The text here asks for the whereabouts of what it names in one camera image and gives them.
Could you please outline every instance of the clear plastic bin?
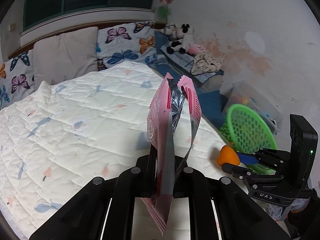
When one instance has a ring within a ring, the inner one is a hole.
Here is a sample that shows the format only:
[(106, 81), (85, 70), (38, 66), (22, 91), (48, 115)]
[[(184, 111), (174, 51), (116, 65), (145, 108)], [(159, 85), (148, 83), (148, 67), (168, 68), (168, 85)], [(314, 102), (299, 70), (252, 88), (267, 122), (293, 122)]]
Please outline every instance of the clear plastic bin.
[(233, 104), (242, 104), (256, 111), (273, 134), (281, 131), (282, 114), (246, 81), (233, 83), (231, 96), (222, 111), (224, 116)]

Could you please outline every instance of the orange plush toy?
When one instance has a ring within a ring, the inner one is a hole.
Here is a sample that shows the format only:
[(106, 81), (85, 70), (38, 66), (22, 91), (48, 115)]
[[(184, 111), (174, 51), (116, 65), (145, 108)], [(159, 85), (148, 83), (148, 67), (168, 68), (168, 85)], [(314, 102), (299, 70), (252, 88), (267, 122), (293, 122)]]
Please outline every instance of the orange plush toy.
[(217, 164), (222, 167), (223, 164), (230, 163), (233, 165), (239, 165), (240, 159), (236, 152), (229, 146), (225, 145), (220, 150), (220, 156), (217, 159)]

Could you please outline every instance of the headboard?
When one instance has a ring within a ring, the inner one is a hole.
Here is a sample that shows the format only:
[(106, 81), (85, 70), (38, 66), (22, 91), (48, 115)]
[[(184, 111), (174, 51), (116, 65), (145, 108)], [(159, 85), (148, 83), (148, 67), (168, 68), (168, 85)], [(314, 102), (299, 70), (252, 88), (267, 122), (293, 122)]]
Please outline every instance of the headboard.
[[(38, 39), (29, 42), (28, 44), (20, 47), (19, 49), (15, 50), (12, 54), (9, 55), (9, 59), (13, 58), (13, 57), (17, 57), (18, 55), (20, 55), (22, 52), (28, 51), (30, 49), (33, 49), (33, 45), (39, 41), (42, 40), (44, 38), (49, 38), (55, 35), (59, 35), (62, 33), (68, 33), (68, 32), (73, 32), (79, 29), (84, 29), (87, 27), (92, 27), (92, 26), (97, 26), (98, 29), (105, 29), (105, 28), (110, 28), (116, 25), (121, 25), (121, 24), (125, 24), (125, 23), (132, 23), (132, 22), (137, 22), (137, 21), (132, 21), (132, 20), (128, 20), (128, 21), (108, 21), (108, 22), (99, 22), (99, 23), (88, 23), (88, 24), (82, 24), (82, 25), (76, 25), (76, 26), (72, 26), (69, 28), (65, 28), (63, 30), (59, 30), (57, 32), (53, 32), (53, 33), (49, 33), (45, 36), (39, 37)], [(165, 27), (165, 24), (163, 23), (156, 23), (155, 25), (155, 29), (163, 29)]]

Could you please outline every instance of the bed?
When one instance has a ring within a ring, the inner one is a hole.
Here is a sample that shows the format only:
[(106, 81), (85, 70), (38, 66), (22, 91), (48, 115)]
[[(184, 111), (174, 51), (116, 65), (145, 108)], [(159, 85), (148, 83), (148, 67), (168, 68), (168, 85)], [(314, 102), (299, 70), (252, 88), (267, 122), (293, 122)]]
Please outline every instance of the bed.
[[(161, 80), (147, 65), (124, 61), (54, 86), (42, 82), (0, 111), (0, 210), (20, 239), (28, 239), (93, 177), (117, 177), (148, 154), (146, 117)], [(190, 145), (186, 109), (174, 138), (180, 156)], [(211, 178), (224, 176), (214, 161), (224, 144), (202, 118), (189, 166)], [(190, 238), (187, 206), (187, 199), (173, 201), (164, 239)], [(132, 239), (160, 236), (137, 199)]]

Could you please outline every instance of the silver rivet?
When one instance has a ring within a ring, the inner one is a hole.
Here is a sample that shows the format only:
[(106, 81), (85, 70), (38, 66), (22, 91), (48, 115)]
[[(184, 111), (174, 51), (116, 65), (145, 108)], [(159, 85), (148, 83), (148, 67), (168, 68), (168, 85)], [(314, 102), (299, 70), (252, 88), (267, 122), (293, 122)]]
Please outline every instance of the silver rivet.
[(100, 178), (100, 177), (95, 177), (93, 180), (92, 180), (92, 183), (95, 184), (95, 185), (99, 185), (103, 182), (103, 179)]
[(185, 173), (193, 173), (193, 168), (191, 168), (191, 167), (185, 167), (185, 168), (183, 169), (183, 171), (184, 171)]
[(131, 173), (133, 173), (133, 174), (138, 174), (138, 173), (140, 173), (140, 168), (139, 167), (133, 167), (132, 169), (131, 169)]
[(223, 177), (223, 178), (221, 179), (221, 182), (222, 182), (223, 184), (228, 185), (228, 184), (231, 183), (231, 179), (229, 179), (228, 177)]

